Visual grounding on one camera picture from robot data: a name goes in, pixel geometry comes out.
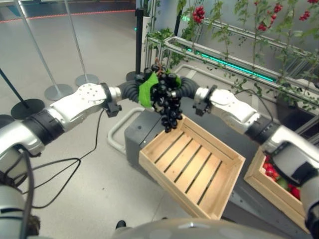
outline round pole base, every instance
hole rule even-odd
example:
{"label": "round pole base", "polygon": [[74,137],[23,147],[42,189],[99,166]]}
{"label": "round pole base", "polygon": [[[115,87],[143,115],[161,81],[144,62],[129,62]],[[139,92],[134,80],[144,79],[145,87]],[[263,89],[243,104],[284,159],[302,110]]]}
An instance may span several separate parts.
{"label": "round pole base", "polygon": [[99,78],[96,75],[92,75],[92,74],[86,74],[88,80],[85,79],[85,75],[80,75],[75,79],[75,84],[77,86],[82,86],[83,84],[86,83],[92,83],[92,84],[98,84]]}
{"label": "round pole base", "polygon": [[45,106],[44,102],[39,99],[28,99],[25,102],[29,108],[26,108],[21,102],[12,107],[11,115],[13,118],[23,120],[32,114],[40,112]]}
{"label": "round pole base", "polygon": [[7,124],[10,124],[14,121],[9,115],[0,115],[0,128],[5,127]]}
{"label": "round pole base", "polygon": [[72,87],[66,84],[57,84],[59,91],[56,90],[56,87],[50,86],[44,91],[44,96],[51,101],[57,101],[62,97],[68,96],[73,93]]}

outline gray floor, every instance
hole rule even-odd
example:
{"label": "gray floor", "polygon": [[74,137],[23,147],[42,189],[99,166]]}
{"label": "gray floor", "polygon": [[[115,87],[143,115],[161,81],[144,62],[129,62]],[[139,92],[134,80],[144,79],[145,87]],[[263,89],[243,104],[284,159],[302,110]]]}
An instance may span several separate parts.
{"label": "gray floor", "polygon": [[[81,15],[73,19],[88,73],[97,75],[101,82],[110,86],[124,82],[125,74],[135,68],[134,13]],[[28,22],[55,80],[76,90],[74,81],[82,71],[67,17]],[[0,33],[2,70],[26,99],[38,98],[46,105],[52,103],[43,94],[52,84],[22,21],[0,23]],[[3,80],[0,80],[0,102],[2,114],[9,114],[18,102]],[[82,161],[60,197],[46,209],[33,210],[33,214],[41,218],[41,235],[59,239],[109,238],[120,219],[134,227],[162,217],[188,216],[160,186],[134,170],[122,154],[106,143],[110,128],[131,108],[138,106],[129,101],[121,104],[123,111],[117,118],[102,117],[97,150]],[[98,114],[89,116],[81,125],[48,145],[40,158],[32,160],[32,165],[85,154],[94,146],[97,118]],[[124,143],[123,130],[115,138]],[[65,165],[35,171],[36,184]],[[34,204],[47,203],[71,170],[37,189]]]}

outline red tomato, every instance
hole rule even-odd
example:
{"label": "red tomato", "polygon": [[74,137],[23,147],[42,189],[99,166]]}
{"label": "red tomato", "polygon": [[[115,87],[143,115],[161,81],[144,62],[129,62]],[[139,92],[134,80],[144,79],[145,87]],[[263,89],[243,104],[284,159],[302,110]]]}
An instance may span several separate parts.
{"label": "red tomato", "polygon": [[264,163],[263,168],[267,169],[268,167],[273,167],[271,163]]}
{"label": "red tomato", "polygon": [[273,173],[273,179],[274,179],[275,181],[277,181],[279,178],[280,178],[280,175],[275,171],[275,172]]}
{"label": "red tomato", "polygon": [[266,169],[266,175],[269,176],[269,177],[273,177],[274,173],[276,173],[276,171],[274,170],[274,168],[271,166],[271,167],[268,167]]}
{"label": "red tomato", "polygon": [[266,163],[270,162],[270,156],[269,155],[266,156],[265,162]]}
{"label": "red tomato", "polygon": [[300,200],[300,190],[296,187],[291,189],[291,194],[297,198],[298,200]]}

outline cable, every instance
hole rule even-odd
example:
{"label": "cable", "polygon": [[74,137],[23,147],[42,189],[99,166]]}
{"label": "cable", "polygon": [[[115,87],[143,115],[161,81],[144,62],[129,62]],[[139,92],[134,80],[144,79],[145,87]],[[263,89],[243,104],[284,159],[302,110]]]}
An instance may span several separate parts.
{"label": "cable", "polygon": [[20,154],[19,157],[18,157],[18,159],[14,162],[14,164],[13,164],[10,168],[8,168],[8,169],[6,170],[6,172],[4,172],[4,176],[3,176],[4,179],[6,179],[7,176],[8,176],[8,173],[10,173],[10,171],[13,170],[13,169],[20,163],[20,161],[22,160],[22,158],[23,158],[23,154]]}
{"label": "cable", "polygon": [[24,206],[24,212],[23,212],[23,217],[22,217],[19,239],[26,239],[28,219],[29,219],[30,213],[31,213],[33,194],[34,194],[34,177],[33,177],[32,166],[30,163],[30,158],[29,158],[28,153],[26,151],[24,151],[22,153],[22,155],[24,156],[24,159],[25,159],[29,186],[28,186],[28,195],[26,198],[25,206]]}
{"label": "cable", "polygon": [[271,114],[270,110],[268,109],[268,107],[266,106],[265,102],[263,101],[263,99],[254,91],[254,90],[251,90],[251,89],[246,89],[246,90],[242,90],[242,91],[239,91],[237,93],[235,93],[234,95],[237,95],[237,94],[240,94],[242,92],[250,92],[250,93],[253,93],[255,96],[258,97],[258,99],[261,101],[261,103],[264,105],[264,107],[266,108],[270,118],[271,118],[271,122],[269,123],[272,123],[274,121],[274,117],[273,115]]}
{"label": "cable", "polygon": [[[45,164],[42,164],[42,165],[39,165],[37,167],[34,167],[33,170],[37,170],[39,168],[43,168],[43,167],[46,167],[46,166],[49,166],[49,165],[52,165],[52,164],[56,164],[56,163],[60,163],[60,162],[65,162],[65,161],[70,161],[70,160],[76,160],[75,162],[71,163],[70,165],[68,165],[67,167],[63,168],[62,170],[60,170],[59,172],[57,172],[56,174],[54,174],[51,178],[49,178],[48,180],[46,180],[45,182],[37,185],[35,187],[36,188],[39,188],[41,186],[43,186],[44,184],[50,182],[52,179],[54,179],[56,176],[58,176],[60,173],[62,173],[63,171],[65,171],[67,168],[71,167],[73,164],[75,164],[76,162],[78,162],[78,165],[76,166],[76,168],[73,170],[72,174],[70,175],[70,177],[67,179],[67,181],[64,183],[64,185],[62,186],[62,188],[59,190],[59,192],[54,196],[54,198],[47,204],[45,204],[44,206],[32,206],[33,208],[36,208],[36,209],[43,209],[47,206],[49,206],[50,204],[52,204],[55,199],[61,194],[61,192],[63,191],[63,189],[66,187],[66,185],[68,184],[68,182],[70,181],[70,179],[72,178],[72,176],[74,175],[74,173],[77,171],[78,167],[80,166],[81,164],[81,159],[83,159],[84,157],[86,157],[87,155],[89,155],[90,153],[92,153],[93,151],[96,150],[97,148],[97,144],[98,144],[98,136],[99,136],[99,129],[100,129],[100,122],[101,122],[101,117],[102,117],[102,114],[105,110],[103,109],[100,114],[99,114],[99,118],[98,118],[98,122],[97,122],[97,128],[96,128],[96,134],[95,134],[95,145],[94,145],[94,148],[92,150],[90,150],[89,152],[87,152],[86,154],[84,154],[82,157],[80,158],[67,158],[67,159],[60,159],[60,160],[56,160],[56,161],[52,161],[52,162],[49,162],[49,163],[45,163]],[[17,175],[13,180],[16,180],[18,179],[19,177],[21,176],[25,176],[25,172],[24,173],[21,173],[19,175]]]}
{"label": "cable", "polygon": [[79,158],[66,158],[66,159],[61,159],[61,160],[57,160],[57,161],[53,161],[53,162],[50,162],[50,163],[46,163],[46,164],[42,164],[38,167],[35,167],[33,168],[33,171],[34,170],[37,170],[39,168],[43,168],[43,167],[46,167],[46,166],[49,166],[49,165],[52,165],[52,164],[56,164],[56,163],[61,163],[61,162],[66,162],[66,161],[70,161],[70,160],[75,160],[75,162],[71,163],[70,165],[68,165],[67,167],[65,167],[64,169],[62,169],[61,171],[57,172],[56,174],[54,174],[51,178],[49,178],[48,180],[46,180],[45,182],[37,185],[36,187],[34,187],[34,189],[36,188],[39,188],[41,187],[42,185],[50,182],[52,179],[54,179],[56,176],[58,176],[60,173],[62,173],[63,171],[65,171],[66,169],[68,169],[69,167],[71,167],[73,164],[75,164],[76,162],[80,161]]}
{"label": "cable", "polygon": [[60,191],[53,197],[53,199],[48,202],[47,204],[43,205],[43,206],[32,206],[33,208],[36,209],[43,209],[46,208],[47,206],[51,205],[55,199],[62,193],[63,189],[66,187],[66,185],[68,184],[68,182],[71,180],[71,178],[73,177],[73,175],[75,174],[76,170],[78,170],[80,164],[81,164],[81,160],[78,161],[78,165],[76,166],[76,168],[74,169],[74,171],[71,173],[70,177],[66,180],[66,182],[63,184],[62,188],[60,189]]}

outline bunch of grapes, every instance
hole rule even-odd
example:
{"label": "bunch of grapes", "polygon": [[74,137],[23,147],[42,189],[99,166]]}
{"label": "bunch of grapes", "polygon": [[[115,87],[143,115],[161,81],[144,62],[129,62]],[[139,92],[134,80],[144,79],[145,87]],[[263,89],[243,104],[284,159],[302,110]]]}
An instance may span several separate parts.
{"label": "bunch of grapes", "polygon": [[179,87],[176,81],[177,75],[168,73],[165,66],[158,64],[153,64],[151,69],[145,69],[145,73],[149,71],[156,72],[159,79],[159,83],[151,88],[151,101],[154,109],[163,116],[161,123],[165,126],[165,132],[168,133],[172,128],[176,129],[177,120],[182,119],[180,98],[173,98],[171,95],[171,92]]}
{"label": "bunch of grapes", "polygon": [[194,21],[196,21],[197,23],[201,23],[202,20],[204,19],[204,7],[203,6],[199,6],[195,9],[195,11],[193,12],[193,18]]}
{"label": "bunch of grapes", "polygon": [[305,11],[305,13],[299,17],[299,20],[300,21],[304,21],[304,20],[307,20],[308,17],[310,17],[310,12],[309,11]]}

